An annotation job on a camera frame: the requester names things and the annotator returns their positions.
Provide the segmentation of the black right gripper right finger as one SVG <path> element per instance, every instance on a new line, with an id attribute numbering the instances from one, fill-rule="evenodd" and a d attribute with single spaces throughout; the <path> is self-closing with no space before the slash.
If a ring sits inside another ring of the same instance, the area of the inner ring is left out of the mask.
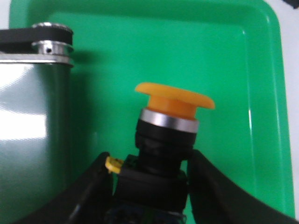
<path id="1" fill-rule="evenodd" d="M 188 159 L 187 176 L 197 224 L 298 223 L 237 186 L 198 150 Z"/>

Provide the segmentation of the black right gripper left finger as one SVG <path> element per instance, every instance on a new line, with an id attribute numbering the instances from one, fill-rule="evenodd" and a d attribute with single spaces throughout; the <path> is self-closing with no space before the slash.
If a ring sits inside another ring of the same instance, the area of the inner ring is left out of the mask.
<path id="1" fill-rule="evenodd" d="M 16 224 L 103 224 L 112 202 L 113 177 L 101 153 L 66 190 Z"/>

